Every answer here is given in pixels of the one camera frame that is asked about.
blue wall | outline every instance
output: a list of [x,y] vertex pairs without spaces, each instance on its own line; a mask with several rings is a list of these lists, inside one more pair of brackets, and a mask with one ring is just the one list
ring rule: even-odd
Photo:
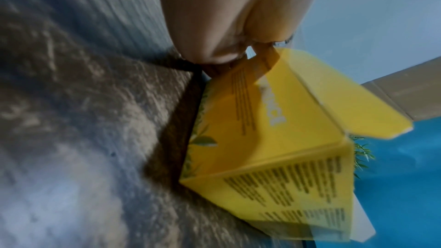
[[317,247],[441,247],[441,118],[417,122],[394,140],[367,143],[377,159],[358,171],[355,193],[377,234],[366,243]]
[[441,56],[441,0],[315,0],[305,49],[358,83]]

wooden table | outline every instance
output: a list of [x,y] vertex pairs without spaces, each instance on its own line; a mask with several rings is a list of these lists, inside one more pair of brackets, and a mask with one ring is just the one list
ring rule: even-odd
[[204,82],[159,0],[1,4],[0,247],[295,247],[178,184]]

white wall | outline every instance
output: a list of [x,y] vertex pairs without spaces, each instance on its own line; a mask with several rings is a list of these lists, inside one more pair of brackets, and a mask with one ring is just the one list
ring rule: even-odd
[[441,56],[441,0],[315,0],[305,48],[359,83]]

yellow box flap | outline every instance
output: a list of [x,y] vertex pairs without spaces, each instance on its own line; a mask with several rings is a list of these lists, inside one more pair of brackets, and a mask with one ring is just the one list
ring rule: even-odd
[[319,59],[304,51],[276,50],[348,133],[390,139],[412,130],[410,120]]

yellow box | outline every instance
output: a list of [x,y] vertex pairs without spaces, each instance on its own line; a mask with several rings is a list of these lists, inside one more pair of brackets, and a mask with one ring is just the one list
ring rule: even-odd
[[206,86],[180,183],[266,234],[348,241],[354,147],[412,123],[313,56],[270,48]]

